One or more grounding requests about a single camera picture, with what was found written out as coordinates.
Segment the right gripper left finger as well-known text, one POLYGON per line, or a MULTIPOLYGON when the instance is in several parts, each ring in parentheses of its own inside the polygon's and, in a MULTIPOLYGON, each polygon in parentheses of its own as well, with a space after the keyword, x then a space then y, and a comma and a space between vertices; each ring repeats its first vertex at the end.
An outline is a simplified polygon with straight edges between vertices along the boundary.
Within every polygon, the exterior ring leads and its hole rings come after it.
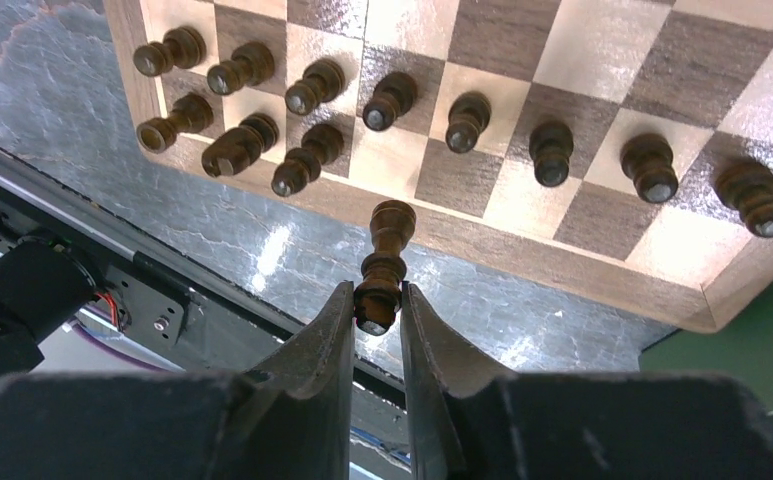
POLYGON ((355 327, 339 283, 302 330, 238 375, 216 479, 346 479, 355 327))

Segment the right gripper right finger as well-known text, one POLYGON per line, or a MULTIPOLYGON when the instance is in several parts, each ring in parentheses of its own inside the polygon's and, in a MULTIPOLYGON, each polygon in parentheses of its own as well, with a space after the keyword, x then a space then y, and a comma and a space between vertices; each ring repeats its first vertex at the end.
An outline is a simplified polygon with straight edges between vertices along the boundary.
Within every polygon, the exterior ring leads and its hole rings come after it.
POLYGON ((412 283, 400 337, 414 478, 528 478, 505 390, 515 372, 449 326, 412 283))

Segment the dark queen piece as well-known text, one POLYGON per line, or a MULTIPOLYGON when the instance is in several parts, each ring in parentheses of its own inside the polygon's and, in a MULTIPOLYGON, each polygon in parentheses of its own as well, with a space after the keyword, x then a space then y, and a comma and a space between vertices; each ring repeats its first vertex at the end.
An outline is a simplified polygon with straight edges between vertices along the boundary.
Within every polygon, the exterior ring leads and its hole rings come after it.
POLYGON ((372 211, 369 225, 374 252, 361 264, 362 283, 354 291, 354 315, 359 329, 384 335, 400 309, 401 282, 407 274, 401 252, 414 235, 416 214, 410 205, 386 200, 372 211))

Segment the dark back-row piece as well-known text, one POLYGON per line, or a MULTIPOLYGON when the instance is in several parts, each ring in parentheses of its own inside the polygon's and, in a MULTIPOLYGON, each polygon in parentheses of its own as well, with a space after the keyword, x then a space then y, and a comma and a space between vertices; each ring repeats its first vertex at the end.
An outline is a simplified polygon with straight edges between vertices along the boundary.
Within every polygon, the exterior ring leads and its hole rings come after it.
POLYGON ((173 146, 181 133, 200 133, 214 122, 214 113, 201 95, 189 93, 174 102, 169 114, 154 117, 136 127, 138 143, 145 150, 160 154, 173 146))
POLYGON ((295 195, 316 181, 324 165, 336 161, 344 150, 344 137, 334 126, 320 123, 302 137, 301 145, 287 152, 271 180, 272 191, 279 197, 295 195))

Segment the dark chess piece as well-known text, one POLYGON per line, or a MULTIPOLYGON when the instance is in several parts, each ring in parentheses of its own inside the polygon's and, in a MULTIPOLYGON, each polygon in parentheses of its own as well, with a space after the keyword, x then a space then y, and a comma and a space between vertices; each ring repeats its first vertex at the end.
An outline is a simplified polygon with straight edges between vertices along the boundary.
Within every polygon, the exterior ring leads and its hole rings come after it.
POLYGON ((418 96, 417 84, 407 73, 394 71, 375 87, 366 103, 362 119, 372 131, 382 132, 411 110, 418 96))
POLYGON ((478 91, 460 95, 448 113, 445 143, 450 151, 463 154, 474 149, 491 119, 491 104, 478 91))
POLYGON ((673 151, 663 136, 645 133, 624 144, 620 163, 641 200, 662 204, 675 196, 679 186, 673 158, 673 151))
POLYGON ((217 95, 231 95, 244 87, 260 85, 275 72, 274 57, 261 42, 248 42, 236 48, 227 60, 207 72, 207 86, 217 95))
POLYGON ((318 59, 286 90, 286 108, 298 116, 309 115, 321 104, 329 103, 338 97, 345 84, 344 71, 337 62, 330 58, 318 59))
POLYGON ((201 34, 191 26, 167 31, 161 42, 139 46, 133 53, 133 65, 146 77, 158 77, 173 70, 191 69, 206 58, 207 49, 201 34))
POLYGON ((773 238, 773 173, 768 167, 755 161, 730 165, 717 175, 714 190, 751 234, 773 238))
POLYGON ((568 178, 573 150, 573 135, 565 123, 549 120, 538 125, 529 139, 529 155, 538 183, 548 188, 561 185, 568 178))

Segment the wooden chess board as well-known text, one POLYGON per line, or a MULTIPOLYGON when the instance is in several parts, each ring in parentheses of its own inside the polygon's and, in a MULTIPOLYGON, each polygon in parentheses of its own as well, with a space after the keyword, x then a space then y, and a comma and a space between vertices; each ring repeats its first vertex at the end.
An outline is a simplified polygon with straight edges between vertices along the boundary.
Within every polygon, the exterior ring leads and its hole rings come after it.
POLYGON ((279 138, 250 167, 216 182, 276 198, 271 180, 304 133, 328 123, 338 159, 289 203, 364 225, 394 198, 417 213, 415 239, 519 277, 696 332, 724 328, 773 281, 773 238, 751 234, 714 184, 741 161, 773 173, 773 1, 108 1, 104 5, 135 125, 203 96, 214 122, 181 133, 151 161, 209 179, 203 151, 245 117, 274 119, 279 138), (141 45, 191 26, 206 58, 146 77, 141 45), (274 75, 227 96, 207 72, 248 42, 274 57, 274 75), (285 105, 304 70, 330 58, 343 92, 312 113, 285 105), (418 96, 387 130, 363 109, 389 73, 418 96), (491 119, 473 150, 445 143, 448 113, 478 91, 491 119), (532 131, 565 123, 568 178, 540 185, 532 131), (631 138, 657 133, 673 151, 679 186, 641 200, 622 171, 631 138))

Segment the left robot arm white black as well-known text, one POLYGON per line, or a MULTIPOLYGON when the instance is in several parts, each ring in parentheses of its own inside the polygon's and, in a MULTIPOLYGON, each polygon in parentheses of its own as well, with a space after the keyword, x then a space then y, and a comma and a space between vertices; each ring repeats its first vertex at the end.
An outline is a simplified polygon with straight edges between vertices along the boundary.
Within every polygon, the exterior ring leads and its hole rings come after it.
POLYGON ((69 244, 26 240, 0 256, 0 377, 42 363, 40 344, 103 283, 91 258, 69 244))

